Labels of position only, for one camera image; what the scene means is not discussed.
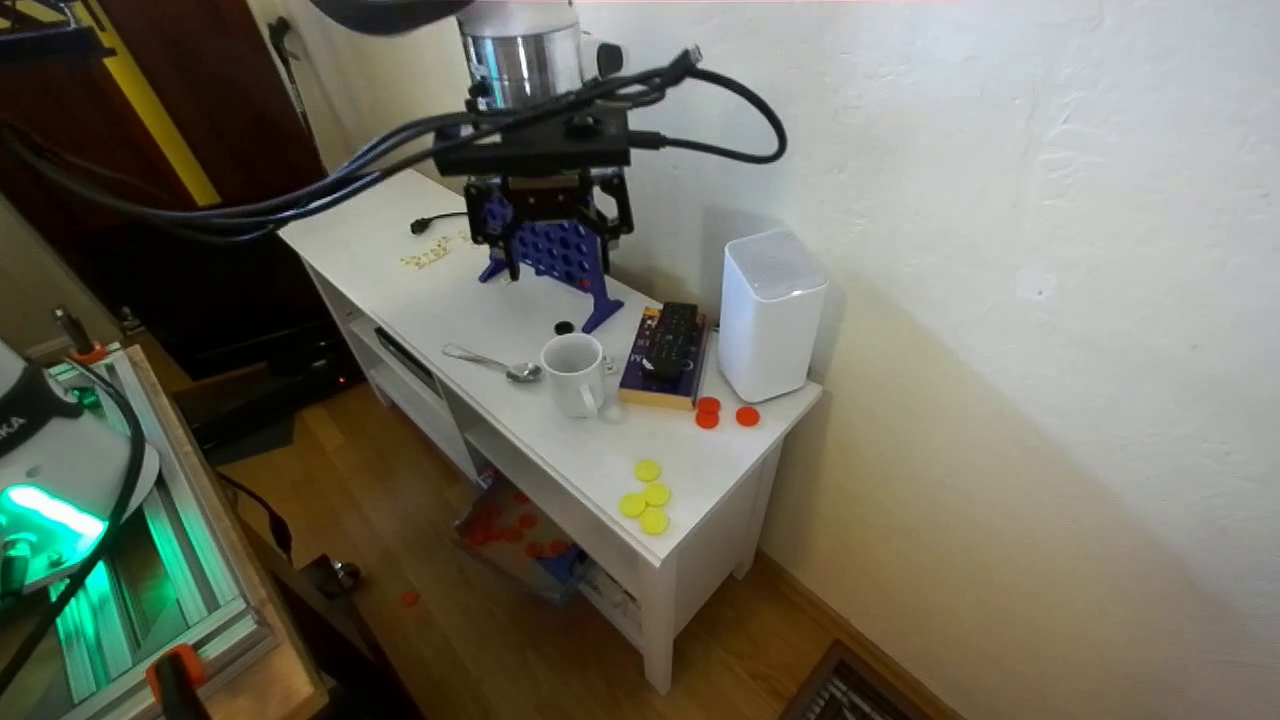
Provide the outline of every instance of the floor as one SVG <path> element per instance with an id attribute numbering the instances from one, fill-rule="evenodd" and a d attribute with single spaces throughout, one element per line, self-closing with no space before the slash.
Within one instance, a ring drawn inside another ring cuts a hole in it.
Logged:
<path id="1" fill-rule="evenodd" d="M 674 645 L 674 687 L 585 599 L 550 605 L 456 545 L 477 488 L 364 384 L 297 417 L 292 445 L 224 465 L 314 554 L 364 569 L 364 609 L 423 717 L 780 717 L 831 645 L 771 561 L 722 586 Z"/>

